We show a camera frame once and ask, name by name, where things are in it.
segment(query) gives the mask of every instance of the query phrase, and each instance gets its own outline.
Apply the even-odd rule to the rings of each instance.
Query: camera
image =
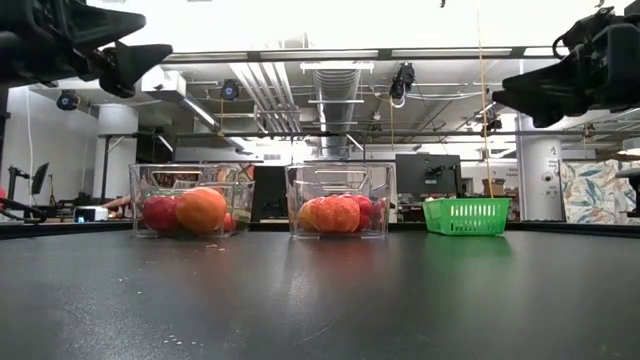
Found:
[[[222,89],[220,90],[220,97],[226,101],[235,100],[238,95],[240,95],[240,89],[238,88],[238,84],[233,79],[227,79],[224,81],[224,85],[222,85]]]
[[[64,111],[76,110],[78,109],[78,105],[80,105],[80,96],[78,96],[73,90],[62,90],[62,93],[58,97],[58,101],[56,101],[58,109]]]

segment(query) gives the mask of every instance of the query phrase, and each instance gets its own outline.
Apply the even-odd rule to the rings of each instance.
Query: patterned fabric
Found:
[[[635,208],[635,192],[627,179],[616,179],[620,170],[640,162],[608,160],[599,163],[562,163],[562,194],[567,222],[640,224],[625,212]]]

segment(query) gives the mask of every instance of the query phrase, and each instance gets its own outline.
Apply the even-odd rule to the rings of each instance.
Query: table surface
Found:
[[[640,241],[0,241],[1,359],[638,359]]]

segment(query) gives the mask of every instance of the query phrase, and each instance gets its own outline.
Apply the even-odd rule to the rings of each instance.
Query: green basket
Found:
[[[443,235],[498,235],[504,232],[509,198],[437,199],[422,204],[427,229]]]

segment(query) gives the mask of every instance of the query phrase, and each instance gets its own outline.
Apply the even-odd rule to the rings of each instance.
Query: black monitor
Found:
[[[398,194],[462,196],[460,156],[397,154],[396,186]]]
[[[257,165],[253,169],[253,177],[256,188],[253,193],[251,221],[288,218],[284,166]]]
[[[38,195],[42,191],[42,185],[44,185],[44,179],[47,177],[47,170],[49,169],[49,163],[40,165],[36,174],[31,177],[31,194]]]

